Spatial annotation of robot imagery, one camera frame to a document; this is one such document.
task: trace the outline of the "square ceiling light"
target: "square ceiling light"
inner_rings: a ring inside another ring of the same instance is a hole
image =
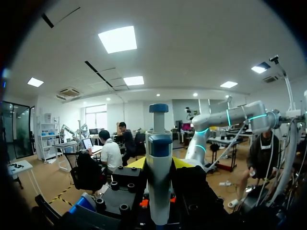
[[[41,84],[43,84],[44,82],[42,80],[38,80],[36,78],[31,78],[29,81],[28,81],[28,85],[33,85],[35,87],[39,87],[41,86]]]
[[[124,78],[124,81],[125,81],[126,85],[128,85],[128,86],[131,86],[131,85],[144,85],[143,76]]]
[[[224,87],[224,88],[231,88],[231,87],[234,87],[236,85],[238,85],[238,83],[233,82],[233,81],[227,81],[227,82],[225,82],[224,84],[222,84],[220,86]]]
[[[259,65],[256,65],[253,68],[251,68],[251,70],[260,74],[260,73],[265,72],[269,68],[271,68],[271,67],[264,61],[264,62],[260,63]]]
[[[137,48],[133,26],[109,30],[98,36],[108,54]]]

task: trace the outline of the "hair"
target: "hair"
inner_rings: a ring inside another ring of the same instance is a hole
[[[107,130],[101,130],[99,132],[99,137],[103,140],[108,140],[110,138],[110,133]]]
[[[120,122],[119,127],[127,127],[125,122]]]

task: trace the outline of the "blue cap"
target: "blue cap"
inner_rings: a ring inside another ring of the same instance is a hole
[[[168,105],[167,104],[151,104],[149,106],[149,112],[154,113],[154,112],[168,112]]]
[[[152,135],[148,137],[148,141],[151,142],[152,156],[154,157],[166,157],[169,156],[169,144],[173,141],[169,135]]]

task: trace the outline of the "slipper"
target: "slipper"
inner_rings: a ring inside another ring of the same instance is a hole
[[[228,207],[229,208],[234,208],[235,206],[237,206],[239,204],[239,201],[237,199],[234,199],[233,201],[228,203]]]

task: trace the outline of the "man in white shirt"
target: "man in white shirt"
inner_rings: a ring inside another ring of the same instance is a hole
[[[107,165],[107,174],[112,174],[118,166],[122,166],[120,149],[117,143],[113,142],[106,130],[99,133],[101,143],[104,144],[101,150],[101,162]]]

